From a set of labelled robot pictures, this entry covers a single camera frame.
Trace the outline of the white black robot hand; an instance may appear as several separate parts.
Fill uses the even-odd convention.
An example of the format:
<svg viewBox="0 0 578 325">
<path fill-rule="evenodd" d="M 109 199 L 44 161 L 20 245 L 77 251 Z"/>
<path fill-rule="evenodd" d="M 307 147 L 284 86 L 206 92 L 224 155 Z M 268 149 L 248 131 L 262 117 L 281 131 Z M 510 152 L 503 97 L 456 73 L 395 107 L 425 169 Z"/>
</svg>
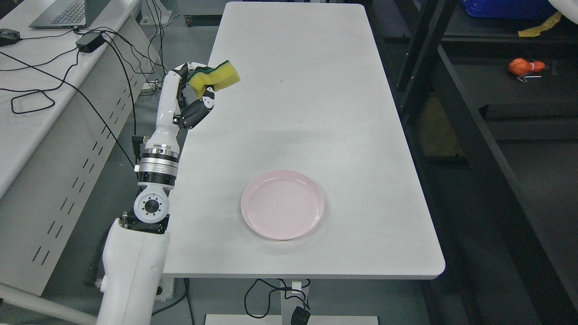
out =
<svg viewBox="0 0 578 325">
<path fill-rule="evenodd" d="M 194 73 L 210 73 L 214 69 L 196 62 L 186 62 L 169 71 L 164 78 L 160 94 L 156 130 L 145 144 L 145 151 L 152 149 L 180 153 L 177 134 L 180 128 L 191 129 L 199 124 L 214 107 L 214 90 L 209 87 L 200 99 L 188 105 L 184 112 L 179 106 L 179 95 Z"/>
</svg>

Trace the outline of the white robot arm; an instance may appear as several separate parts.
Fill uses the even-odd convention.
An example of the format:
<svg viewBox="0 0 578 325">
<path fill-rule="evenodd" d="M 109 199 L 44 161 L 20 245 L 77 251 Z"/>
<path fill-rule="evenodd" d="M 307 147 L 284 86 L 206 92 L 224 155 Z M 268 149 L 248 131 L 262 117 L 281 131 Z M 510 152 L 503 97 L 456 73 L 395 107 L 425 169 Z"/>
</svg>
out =
<svg viewBox="0 0 578 325">
<path fill-rule="evenodd" d="M 118 218 L 110 227 L 103 251 L 98 325 L 150 323 L 170 241 L 167 191 L 174 188 L 178 166 L 179 154 L 174 151 L 145 150 L 138 166 L 143 191 L 134 208 L 146 228 L 130 227 L 128 218 Z"/>
</svg>

